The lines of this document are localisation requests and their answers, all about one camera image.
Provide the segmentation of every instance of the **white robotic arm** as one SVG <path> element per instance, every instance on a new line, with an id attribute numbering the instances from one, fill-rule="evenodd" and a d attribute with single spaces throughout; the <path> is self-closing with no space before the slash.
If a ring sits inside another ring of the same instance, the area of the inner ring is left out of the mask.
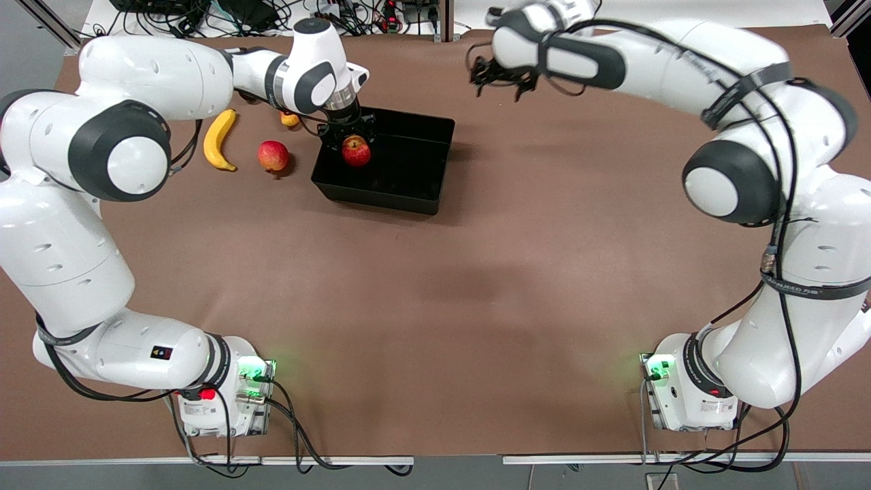
<path id="1" fill-rule="evenodd" d="M 766 248 L 764 284 L 741 320 L 671 335 L 645 368 L 655 379 L 659 426 L 731 428 L 736 398 L 762 408 L 793 398 L 781 299 L 801 391 L 871 336 L 864 303 L 871 182 L 828 165 L 855 136 L 855 113 L 839 94 L 793 79 L 786 52 L 751 32 L 691 19 L 642 27 L 592 18 L 586 1 L 491 9 L 494 60 L 478 58 L 472 81 L 480 90 L 509 80 L 519 98 L 539 76 L 565 79 L 698 114 L 719 131 L 684 168 L 690 202 L 723 221 L 773 223 L 775 232 L 789 226 L 782 242 L 773 239 Z M 596 26 L 617 30 L 594 35 Z"/>
<path id="2" fill-rule="evenodd" d="M 272 365 L 242 338 L 128 310 L 133 275 L 99 202 L 161 189 L 171 163 L 167 120 L 217 115 L 233 90 L 282 110 L 351 119 L 368 72 L 347 63 L 332 25 L 306 19 L 289 56 L 101 37 L 82 50 L 79 74 L 75 95 L 0 100 L 0 158 L 10 170 L 0 181 L 0 266 L 37 312 L 35 356 L 76 378 L 178 391 L 191 435 L 226 434 L 222 398 L 231 435 L 262 432 L 259 393 L 269 388 L 260 381 Z"/>

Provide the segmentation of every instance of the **yellow banana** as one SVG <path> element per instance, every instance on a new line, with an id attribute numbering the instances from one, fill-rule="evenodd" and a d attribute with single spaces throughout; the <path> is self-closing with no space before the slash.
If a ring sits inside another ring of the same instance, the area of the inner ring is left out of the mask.
<path id="1" fill-rule="evenodd" d="M 224 158 L 224 154 L 220 152 L 221 145 L 224 143 L 226 134 L 233 127 L 233 122 L 236 121 L 236 111 L 227 109 L 218 114 L 218 117 L 212 121 L 209 130 L 206 132 L 206 139 L 203 141 L 203 154 L 206 160 L 219 170 L 227 170 L 235 172 L 236 166 Z"/>

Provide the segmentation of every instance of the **brown table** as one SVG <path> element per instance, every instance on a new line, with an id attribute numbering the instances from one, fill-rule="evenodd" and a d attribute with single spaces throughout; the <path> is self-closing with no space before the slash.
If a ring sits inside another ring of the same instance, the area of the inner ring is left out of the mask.
<path id="1" fill-rule="evenodd" d="M 821 26 L 760 32 L 789 50 L 797 74 L 854 103 L 862 128 L 835 166 L 871 177 L 871 105 L 844 41 Z M 596 90 L 568 99 L 546 84 L 519 104 L 493 88 L 476 99 L 463 68 L 473 41 L 345 43 L 372 72 L 365 105 L 456 120 L 437 216 L 328 201 L 309 180 L 320 142 L 234 97 L 226 155 L 237 173 L 198 152 L 154 198 L 104 204 L 136 275 L 130 307 L 242 336 L 278 359 L 324 454 L 637 453 L 639 352 L 746 294 L 768 231 L 705 217 L 686 200 L 680 171 L 712 137 L 698 118 Z M 67 58 L 57 88 L 77 83 Z M 172 129 L 181 148 L 192 123 Z M 260 169 L 263 140 L 287 144 L 291 175 Z M 0 459 L 184 454 L 162 404 L 86 400 L 37 364 L 31 310 L 6 276 L 0 311 Z M 803 397 L 791 448 L 871 451 L 870 371 L 864 350 Z M 773 418 L 756 414 L 746 433 Z M 288 434 L 275 417 L 235 453 L 289 455 Z M 712 433 L 707 444 L 731 437 Z M 700 434 L 652 439 L 659 449 L 705 444 Z"/>

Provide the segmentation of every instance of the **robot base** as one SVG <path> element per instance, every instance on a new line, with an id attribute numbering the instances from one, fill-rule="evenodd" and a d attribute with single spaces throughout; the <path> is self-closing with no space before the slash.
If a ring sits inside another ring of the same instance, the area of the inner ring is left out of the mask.
<path id="1" fill-rule="evenodd" d="M 670 431 L 731 430 L 738 411 L 736 397 L 716 398 L 701 391 L 684 367 L 683 346 L 689 334 L 674 334 L 653 354 L 641 355 L 645 376 L 661 377 L 647 385 L 653 424 Z"/>
<path id="2" fill-rule="evenodd" d="M 257 379 L 273 379 L 275 361 L 257 356 L 254 347 L 240 337 L 224 337 L 231 351 L 231 362 L 224 384 L 211 399 L 187 400 L 178 397 L 179 413 L 189 436 L 226 437 L 227 416 L 230 436 L 267 433 L 273 385 Z"/>

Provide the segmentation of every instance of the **black tray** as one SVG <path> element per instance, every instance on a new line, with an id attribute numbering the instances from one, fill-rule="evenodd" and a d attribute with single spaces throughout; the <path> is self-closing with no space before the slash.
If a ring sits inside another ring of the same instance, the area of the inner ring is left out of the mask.
<path id="1" fill-rule="evenodd" d="M 333 201 L 438 213 L 454 120 L 362 107 L 375 116 L 372 160 L 351 167 L 321 145 L 312 182 Z"/>

